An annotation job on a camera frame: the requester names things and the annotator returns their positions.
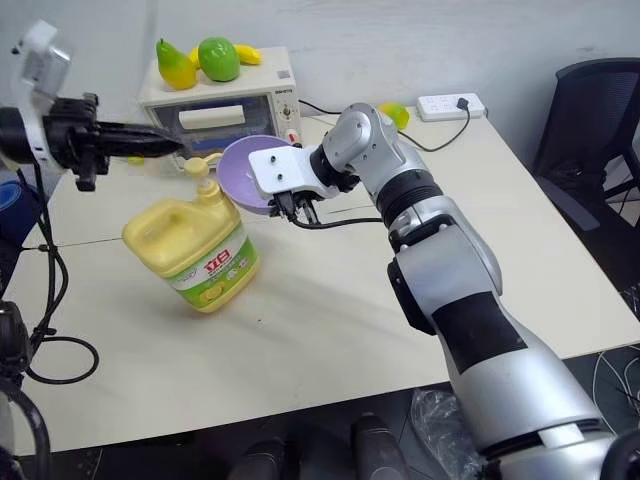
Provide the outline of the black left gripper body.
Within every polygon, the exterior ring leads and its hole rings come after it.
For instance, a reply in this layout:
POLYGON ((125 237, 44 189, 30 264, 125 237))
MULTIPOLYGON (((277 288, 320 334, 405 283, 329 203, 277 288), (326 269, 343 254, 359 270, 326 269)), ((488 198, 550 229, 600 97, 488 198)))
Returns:
POLYGON ((49 152, 64 169, 76 176, 81 192, 96 189, 96 177, 109 171, 109 157, 99 145, 98 96, 84 93, 81 98, 57 98, 44 117, 49 152))

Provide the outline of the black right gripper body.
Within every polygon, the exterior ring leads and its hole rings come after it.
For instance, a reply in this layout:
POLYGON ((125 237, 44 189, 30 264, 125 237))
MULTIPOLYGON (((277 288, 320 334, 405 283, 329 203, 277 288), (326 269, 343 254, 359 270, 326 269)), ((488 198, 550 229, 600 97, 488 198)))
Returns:
POLYGON ((279 208, 291 223, 298 220, 299 212, 304 214, 307 224, 320 224, 312 203, 312 195, 304 192, 285 191, 279 194, 279 208))

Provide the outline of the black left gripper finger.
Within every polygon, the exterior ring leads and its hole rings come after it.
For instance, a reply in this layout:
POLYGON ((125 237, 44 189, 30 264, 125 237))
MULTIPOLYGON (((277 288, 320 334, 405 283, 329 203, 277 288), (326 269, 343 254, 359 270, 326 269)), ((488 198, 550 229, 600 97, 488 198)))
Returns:
POLYGON ((170 131, 150 125, 99 121, 99 144, 111 149, 180 149, 170 131))
POLYGON ((109 138, 98 141, 106 156, 158 158, 176 151, 176 141, 170 138, 109 138))

